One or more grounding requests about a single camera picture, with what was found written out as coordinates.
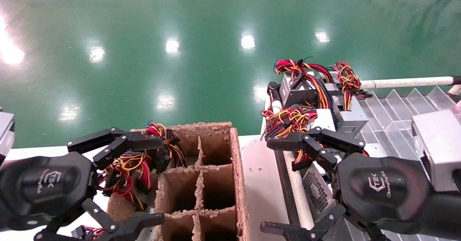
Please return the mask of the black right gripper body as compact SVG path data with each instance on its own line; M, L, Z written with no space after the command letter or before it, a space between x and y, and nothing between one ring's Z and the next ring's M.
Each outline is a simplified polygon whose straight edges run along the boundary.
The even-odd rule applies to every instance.
M354 153L336 167L336 196L361 230L419 231L433 187L419 161Z

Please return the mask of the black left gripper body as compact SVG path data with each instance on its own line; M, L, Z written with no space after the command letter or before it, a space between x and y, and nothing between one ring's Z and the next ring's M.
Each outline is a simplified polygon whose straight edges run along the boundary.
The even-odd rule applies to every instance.
M1 231L67 226L96 194L97 170L78 152L6 161L0 172Z

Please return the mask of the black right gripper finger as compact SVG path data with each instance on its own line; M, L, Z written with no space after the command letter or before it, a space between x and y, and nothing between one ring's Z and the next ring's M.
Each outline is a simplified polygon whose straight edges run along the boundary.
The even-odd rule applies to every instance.
M325 210L326 215L317 221L310 230L292 224L277 222L262 222L260 230L266 234L283 236L287 241L321 241L324 235L341 218L351 221L362 232L367 232L371 241L388 241L382 233L378 223L384 219L391 219L389 204L373 204L365 210L355 210L352 206L333 203Z
M354 153L365 155L365 144L347 133L315 127L306 132L291 132L284 137L267 139L272 150L292 151L296 154L291 163L293 171L309 168L316 162L327 173L335 173L338 160L329 149L342 152L346 157Z

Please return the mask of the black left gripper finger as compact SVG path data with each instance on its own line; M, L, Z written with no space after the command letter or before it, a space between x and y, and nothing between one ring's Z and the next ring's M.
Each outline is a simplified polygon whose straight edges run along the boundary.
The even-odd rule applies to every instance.
M69 152L83 154L106 146L93 157L94 167L103 170L127 151L158 149L163 145L164 141L160 136L146 137L140 131L123 131L112 127L70 141L67 149Z
M117 223L90 198L84 200L82 208L104 229L96 241L135 241L143 229L165 222L163 213L137 213Z

